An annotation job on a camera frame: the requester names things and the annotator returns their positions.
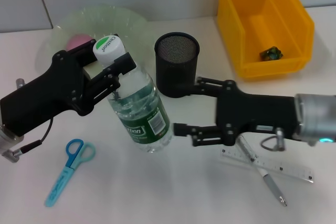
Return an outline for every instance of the ruler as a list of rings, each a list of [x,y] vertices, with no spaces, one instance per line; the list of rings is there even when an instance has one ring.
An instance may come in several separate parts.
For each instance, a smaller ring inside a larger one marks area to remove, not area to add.
[[[271,158],[262,156],[257,156],[257,158],[252,162],[247,157],[247,155],[242,153],[235,146],[223,146],[220,149],[220,152],[221,152],[220,153],[221,159],[229,157],[237,161],[243,162],[245,164],[257,166],[259,168],[263,168],[271,172],[276,172],[278,174],[283,174],[293,178],[303,179],[311,183],[314,182],[314,174],[312,169],[304,166],[276,161]]]

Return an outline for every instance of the yellow plastic bin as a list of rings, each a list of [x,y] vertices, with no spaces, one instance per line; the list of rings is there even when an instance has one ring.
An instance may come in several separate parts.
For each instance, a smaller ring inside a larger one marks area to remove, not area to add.
[[[219,0],[218,26],[244,79],[296,72],[311,59],[314,23],[299,0]],[[260,53],[276,46],[279,60]]]

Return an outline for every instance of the silver pen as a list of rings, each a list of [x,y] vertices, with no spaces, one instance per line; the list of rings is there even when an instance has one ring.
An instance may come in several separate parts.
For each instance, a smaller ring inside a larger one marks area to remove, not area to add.
[[[249,146],[249,144],[246,142],[246,140],[244,139],[244,137],[242,135],[240,135],[237,138],[236,144],[238,145],[238,147],[240,147],[240,150],[250,160],[251,164],[253,164],[253,162],[255,160],[257,160],[257,158],[258,158],[257,154],[252,150],[251,146]],[[279,189],[279,187],[277,186],[277,184],[275,184],[275,182],[272,179],[271,175],[265,169],[257,167],[257,170],[261,174],[261,176],[263,177],[266,185],[268,186],[268,188],[270,189],[270,191],[273,193],[273,195],[276,197],[276,199],[284,207],[287,207],[287,203],[286,203],[284,194],[281,192],[281,190]]]
[[[270,189],[270,191],[273,193],[273,195],[276,197],[276,199],[284,206],[287,207],[287,203],[284,197],[284,194],[281,192],[277,184],[275,184],[274,180],[272,179],[271,175],[264,169],[257,168],[258,172],[263,177],[266,185]]]

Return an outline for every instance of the water bottle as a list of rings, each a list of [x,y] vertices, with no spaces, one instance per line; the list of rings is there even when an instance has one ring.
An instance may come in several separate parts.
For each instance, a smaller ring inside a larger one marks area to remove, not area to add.
[[[125,54],[118,36],[106,36],[93,48],[104,68]],[[120,88],[108,96],[108,101],[137,146],[146,152],[156,152],[168,145],[173,133],[151,77],[139,65],[119,76]]]

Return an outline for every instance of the green light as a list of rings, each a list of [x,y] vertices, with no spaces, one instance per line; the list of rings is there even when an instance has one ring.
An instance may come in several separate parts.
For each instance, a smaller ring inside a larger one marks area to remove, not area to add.
[[[334,141],[330,138],[321,138],[320,142],[321,143],[333,143]]]

